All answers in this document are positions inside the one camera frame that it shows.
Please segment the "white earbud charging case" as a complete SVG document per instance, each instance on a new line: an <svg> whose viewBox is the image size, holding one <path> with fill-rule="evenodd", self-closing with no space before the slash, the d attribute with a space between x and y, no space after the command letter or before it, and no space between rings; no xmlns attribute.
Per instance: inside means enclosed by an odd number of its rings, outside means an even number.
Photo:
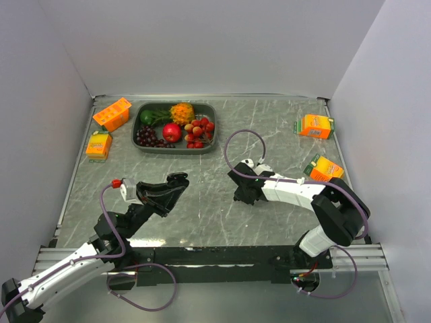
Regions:
<svg viewBox="0 0 431 323"><path fill-rule="evenodd" d="M254 168L255 163L252 159L244 159L242 160L242 163L246 164L250 168Z"/></svg>

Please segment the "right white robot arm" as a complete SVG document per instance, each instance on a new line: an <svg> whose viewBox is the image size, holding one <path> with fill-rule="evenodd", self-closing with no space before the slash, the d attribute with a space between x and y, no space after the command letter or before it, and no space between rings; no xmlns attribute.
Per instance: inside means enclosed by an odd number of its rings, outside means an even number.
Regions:
<svg viewBox="0 0 431 323"><path fill-rule="evenodd" d="M329 248L350 246L365 231L370 210L340 178L328 182L288 178L265 164L245 159L228 172L237 185L234 200L281 202L313 211L319 224L307 231L294 251L295 263L309 268Z"/></svg>

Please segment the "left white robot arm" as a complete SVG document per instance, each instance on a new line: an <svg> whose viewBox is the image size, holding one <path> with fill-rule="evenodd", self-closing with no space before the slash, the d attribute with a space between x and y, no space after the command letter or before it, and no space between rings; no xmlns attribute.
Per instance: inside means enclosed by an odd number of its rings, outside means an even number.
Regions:
<svg viewBox="0 0 431 323"><path fill-rule="evenodd" d="M187 174L173 173L163 183L148 184L114 179L107 189L118 189L129 203L126 213L102 209L95 234L76 251L28 279L9 279L1 286L1 315L10 322L40 322L48 306L111 270L123 271L133 262L129 238L152 215L166 217L189 186Z"/></svg>

